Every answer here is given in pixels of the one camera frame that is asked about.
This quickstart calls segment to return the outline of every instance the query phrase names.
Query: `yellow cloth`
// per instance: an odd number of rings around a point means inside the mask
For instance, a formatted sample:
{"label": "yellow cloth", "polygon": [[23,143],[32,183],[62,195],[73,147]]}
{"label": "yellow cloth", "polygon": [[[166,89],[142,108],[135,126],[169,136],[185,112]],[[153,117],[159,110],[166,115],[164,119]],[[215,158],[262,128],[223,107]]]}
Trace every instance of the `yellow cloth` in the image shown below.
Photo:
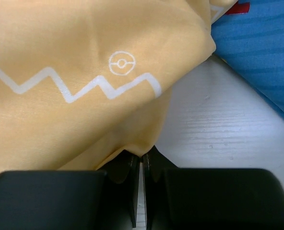
{"label": "yellow cloth", "polygon": [[0,172],[96,169],[156,142],[235,0],[0,0]]}

